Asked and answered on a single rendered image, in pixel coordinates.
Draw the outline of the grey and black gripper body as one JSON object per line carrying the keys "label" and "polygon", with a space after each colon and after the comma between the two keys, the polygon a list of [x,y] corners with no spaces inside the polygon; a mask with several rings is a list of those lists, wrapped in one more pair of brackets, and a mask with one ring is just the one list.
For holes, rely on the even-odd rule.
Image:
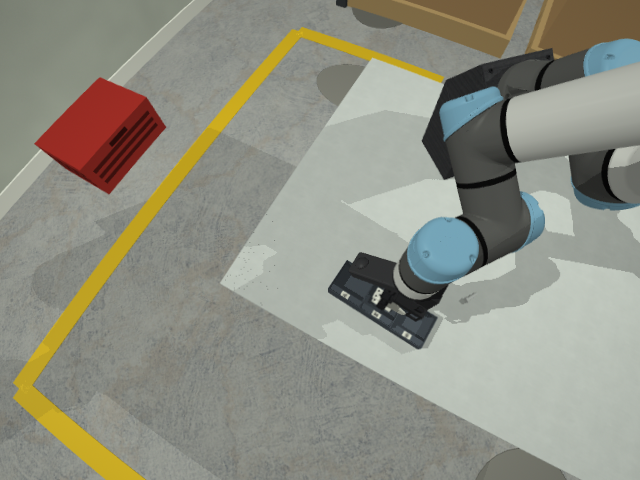
{"label": "grey and black gripper body", "polygon": [[[394,302],[395,304],[399,305],[400,307],[402,307],[403,309],[407,310],[408,313],[406,314],[407,317],[409,317],[410,319],[414,320],[415,322],[424,318],[426,312],[428,309],[434,307],[435,305],[439,304],[444,292],[446,291],[448,285],[446,287],[444,287],[443,289],[441,289],[440,291],[438,291],[437,293],[435,293],[434,295],[432,295],[429,298],[426,299],[422,299],[422,300],[416,300],[416,299],[411,299],[407,296],[405,296],[403,293],[401,293],[398,288],[396,287],[394,280],[393,280],[393,284],[396,288],[396,290],[398,291],[397,293],[391,292],[387,289],[384,289],[384,291],[382,292],[380,298],[385,298],[387,300],[388,303],[392,303]],[[395,295],[395,296],[394,296]],[[403,296],[402,296],[403,295]],[[407,298],[405,298],[407,297]],[[393,298],[393,300],[392,300]],[[411,300],[410,300],[411,299]],[[416,310],[416,311],[415,311]],[[409,314],[413,314],[414,316],[417,316],[418,318],[416,319],[415,317],[409,315]]]}

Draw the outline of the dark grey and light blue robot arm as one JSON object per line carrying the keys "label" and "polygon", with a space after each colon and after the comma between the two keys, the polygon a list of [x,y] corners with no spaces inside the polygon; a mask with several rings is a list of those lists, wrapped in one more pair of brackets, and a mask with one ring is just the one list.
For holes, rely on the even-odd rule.
{"label": "dark grey and light blue robot arm", "polygon": [[358,253],[352,277],[398,293],[394,275],[401,293],[422,300],[530,244],[545,215],[519,189],[519,162],[569,156],[580,203],[640,206],[640,42],[619,39],[531,60],[511,66],[497,87],[440,108],[463,214],[427,222],[397,264]]}

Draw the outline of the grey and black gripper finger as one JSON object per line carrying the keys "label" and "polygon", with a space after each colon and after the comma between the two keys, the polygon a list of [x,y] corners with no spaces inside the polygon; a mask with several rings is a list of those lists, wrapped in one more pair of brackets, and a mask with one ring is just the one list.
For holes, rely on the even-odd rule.
{"label": "grey and black gripper finger", "polygon": [[384,310],[386,307],[390,308],[391,310],[401,314],[401,315],[405,315],[406,313],[399,307],[399,305],[395,304],[394,302],[392,302],[391,304],[387,302],[387,300],[385,300],[383,297],[379,299],[377,305],[377,308]]}

